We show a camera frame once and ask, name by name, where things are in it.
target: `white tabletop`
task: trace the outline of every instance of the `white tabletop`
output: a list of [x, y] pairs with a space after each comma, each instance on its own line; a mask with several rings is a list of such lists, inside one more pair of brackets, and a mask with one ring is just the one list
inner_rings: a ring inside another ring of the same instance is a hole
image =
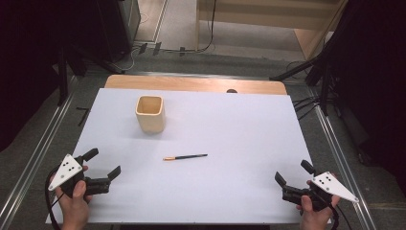
[[[164, 98], [167, 125], [144, 134], [135, 116], [142, 95]], [[74, 156], [92, 148], [91, 178], [122, 174], [110, 192], [94, 195], [89, 222], [264, 224], [300, 221], [282, 200], [278, 171], [304, 188], [310, 161], [289, 96], [101, 89]], [[207, 157], [163, 161], [166, 156]], [[54, 208], [62, 221], [60, 208]]]

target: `pen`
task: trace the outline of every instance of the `pen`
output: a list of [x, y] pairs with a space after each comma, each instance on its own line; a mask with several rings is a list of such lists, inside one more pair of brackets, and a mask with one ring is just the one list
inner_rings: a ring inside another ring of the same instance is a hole
[[188, 158], [195, 158], [195, 157], [202, 157], [202, 156], [207, 156], [207, 154], [198, 154], [198, 155], [185, 155], [185, 156], [170, 156], [170, 157], [165, 157], [165, 161], [170, 161], [170, 160], [182, 160], [182, 159], [188, 159]]

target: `wooden cup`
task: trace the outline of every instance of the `wooden cup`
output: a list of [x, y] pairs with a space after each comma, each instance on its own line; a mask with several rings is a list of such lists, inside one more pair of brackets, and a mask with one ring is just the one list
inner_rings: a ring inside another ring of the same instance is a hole
[[158, 96], [141, 96], [135, 109], [143, 132], [159, 133], [165, 128], [164, 99]]

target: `black tripod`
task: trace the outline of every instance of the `black tripod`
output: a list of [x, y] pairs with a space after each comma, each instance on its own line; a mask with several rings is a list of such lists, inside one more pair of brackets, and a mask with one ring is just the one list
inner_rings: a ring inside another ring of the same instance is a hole
[[68, 90], [68, 77], [67, 77], [67, 64], [71, 67], [72, 71], [77, 76], [84, 76], [86, 74], [87, 68], [82, 61], [82, 58], [88, 58], [94, 63], [98, 64], [101, 68], [107, 70], [112, 74], [122, 74], [113, 66], [108, 65], [105, 61], [101, 60], [99, 57], [94, 56], [85, 49], [74, 45], [70, 41], [70, 25], [68, 23], [68, 12], [67, 9], [73, 9], [72, 6], [66, 5], [69, 3], [56, 2], [57, 14], [57, 28], [56, 32], [59, 34], [59, 50], [57, 58], [57, 69], [59, 74], [59, 102], [58, 106], [61, 106], [66, 100], [69, 90]]
[[333, 63], [331, 61], [332, 55], [334, 54], [336, 49], [339, 49], [342, 34], [346, 30], [351, 20], [354, 18], [354, 16], [356, 16], [356, 13], [363, 7], [364, 3], [365, 1], [361, 4], [353, 4], [353, 1], [349, 1], [347, 3], [334, 34], [326, 43], [323, 51], [318, 56], [287, 71], [286, 73], [283, 73], [276, 77], [270, 77], [269, 80], [283, 81], [309, 67], [312, 67], [307, 77], [305, 78], [305, 82], [307, 85], [314, 86], [320, 79], [323, 80], [322, 93], [320, 96], [320, 107], [324, 114], [327, 116], [327, 94], [329, 83], [331, 81], [331, 66], [333, 66]]

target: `hand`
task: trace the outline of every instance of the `hand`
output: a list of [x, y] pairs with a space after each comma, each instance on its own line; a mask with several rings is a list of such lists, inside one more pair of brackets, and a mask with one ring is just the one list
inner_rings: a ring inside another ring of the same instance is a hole
[[[338, 201], [340, 201], [340, 196], [333, 195], [331, 198], [331, 205], [335, 207]], [[313, 211], [313, 204], [310, 197], [307, 195], [302, 196], [302, 206], [298, 205], [296, 208], [304, 211], [301, 221], [301, 230], [325, 230], [328, 219], [332, 215], [332, 211], [329, 207], [326, 207], [319, 212]]]
[[[88, 170], [87, 166], [83, 166], [83, 170]], [[86, 183], [79, 181], [74, 189], [72, 198], [64, 195], [60, 187], [55, 189], [56, 196], [60, 197], [59, 205], [63, 214], [62, 230], [79, 230], [83, 229], [89, 219], [89, 206], [88, 202], [92, 199], [88, 195], [83, 199], [86, 192]]]

